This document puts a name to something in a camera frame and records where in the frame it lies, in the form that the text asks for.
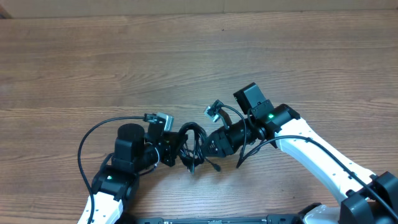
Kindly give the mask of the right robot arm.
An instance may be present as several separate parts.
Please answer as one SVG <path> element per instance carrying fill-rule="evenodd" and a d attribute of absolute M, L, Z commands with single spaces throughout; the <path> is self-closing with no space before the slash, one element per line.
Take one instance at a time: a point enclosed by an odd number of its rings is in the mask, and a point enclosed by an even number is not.
<path fill-rule="evenodd" d="M 225 111 L 228 105 L 219 100 L 204 110 L 213 122 L 223 122 L 203 144 L 205 157 L 226 157 L 238 152 L 240 166 L 262 146 L 271 144 L 301 163 L 338 202 L 337 207 L 314 203 L 297 216 L 297 222 L 397 223 L 396 176 L 390 172 L 377 175 L 348 159 L 290 106 L 273 106 L 255 83 L 233 96 L 241 108 L 237 123 Z"/>

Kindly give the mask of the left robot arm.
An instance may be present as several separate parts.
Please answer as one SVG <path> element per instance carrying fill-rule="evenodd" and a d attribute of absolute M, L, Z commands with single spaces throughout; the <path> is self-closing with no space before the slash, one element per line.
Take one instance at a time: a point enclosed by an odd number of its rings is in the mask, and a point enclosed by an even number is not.
<path fill-rule="evenodd" d="M 128 123 L 120 126 L 114 152 L 108 154 L 91 183 L 78 166 L 89 196 L 78 224 L 122 223 L 139 187 L 140 178 L 153 172 L 163 163 L 175 165 L 186 134 L 164 131 L 161 124 L 150 124 L 146 131 L 141 125 Z"/>

